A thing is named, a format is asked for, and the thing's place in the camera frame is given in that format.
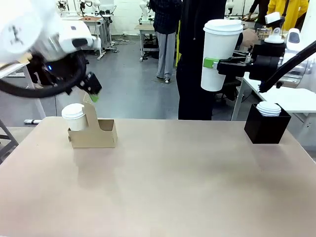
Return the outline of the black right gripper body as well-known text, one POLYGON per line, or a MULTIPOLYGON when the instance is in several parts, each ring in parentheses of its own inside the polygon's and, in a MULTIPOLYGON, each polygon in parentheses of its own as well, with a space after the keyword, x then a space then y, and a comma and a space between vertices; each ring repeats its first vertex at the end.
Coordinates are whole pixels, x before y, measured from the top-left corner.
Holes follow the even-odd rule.
POLYGON ((285 43, 256 43, 252 49, 252 66, 249 78, 268 80, 278 69, 280 58, 284 56, 285 43))

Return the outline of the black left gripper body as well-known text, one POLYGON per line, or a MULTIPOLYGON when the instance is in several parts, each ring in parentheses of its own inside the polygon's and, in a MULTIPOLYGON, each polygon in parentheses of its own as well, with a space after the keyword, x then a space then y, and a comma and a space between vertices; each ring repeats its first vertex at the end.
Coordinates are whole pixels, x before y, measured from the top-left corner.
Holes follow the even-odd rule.
POLYGON ((97 76, 93 72, 89 72, 79 83, 79 88, 87 92, 89 95, 98 95, 102 89, 102 85, 100 84, 97 76))

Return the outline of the person's left hand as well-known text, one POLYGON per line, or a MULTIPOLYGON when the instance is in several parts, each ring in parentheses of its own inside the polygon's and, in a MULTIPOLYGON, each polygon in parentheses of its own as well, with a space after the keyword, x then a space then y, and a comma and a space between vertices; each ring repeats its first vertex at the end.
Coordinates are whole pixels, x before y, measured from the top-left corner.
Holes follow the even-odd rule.
POLYGON ((257 42, 258 40, 258 36, 256 34, 256 31, 254 29, 246 29, 242 32, 242 46, 245 47, 251 47, 254 46, 254 44, 257 42))

